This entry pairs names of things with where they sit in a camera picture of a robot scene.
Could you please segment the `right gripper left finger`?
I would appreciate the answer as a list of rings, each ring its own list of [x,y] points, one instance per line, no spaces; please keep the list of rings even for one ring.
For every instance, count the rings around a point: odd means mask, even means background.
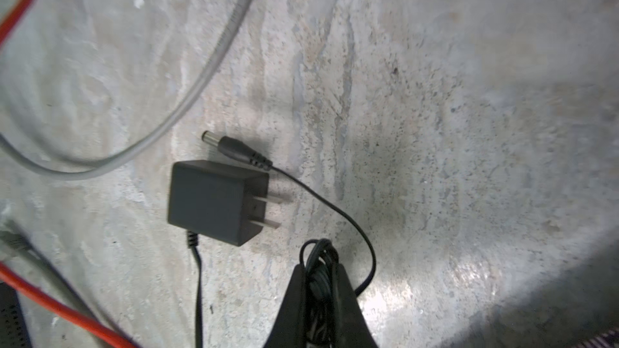
[[[280,310],[272,331],[264,343],[264,348],[306,348],[306,301],[306,270],[298,264],[293,269]]]

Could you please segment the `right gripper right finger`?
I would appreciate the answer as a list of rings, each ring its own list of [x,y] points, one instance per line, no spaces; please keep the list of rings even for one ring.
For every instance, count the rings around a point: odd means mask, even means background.
[[[333,347],[377,348],[342,264],[332,268]]]

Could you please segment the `black power adapter with cable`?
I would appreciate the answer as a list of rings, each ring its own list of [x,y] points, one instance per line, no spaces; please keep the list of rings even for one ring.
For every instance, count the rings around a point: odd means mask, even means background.
[[[172,166],[168,222],[185,230],[198,267],[202,266],[199,236],[238,247],[264,227],[277,227],[265,217],[272,161],[229,136],[207,130],[201,139],[239,165],[192,160]],[[332,268],[341,264],[339,253],[327,238],[310,239],[301,246],[298,264],[306,270],[306,347],[333,347],[331,274]],[[356,299],[372,283],[376,270],[373,264],[367,278],[357,288],[352,287]]]

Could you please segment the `black network switch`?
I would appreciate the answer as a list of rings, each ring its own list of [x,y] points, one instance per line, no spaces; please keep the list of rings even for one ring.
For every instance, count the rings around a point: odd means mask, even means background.
[[[32,348],[18,295],[4,282],[1,283],[0,311],[1,348]]]

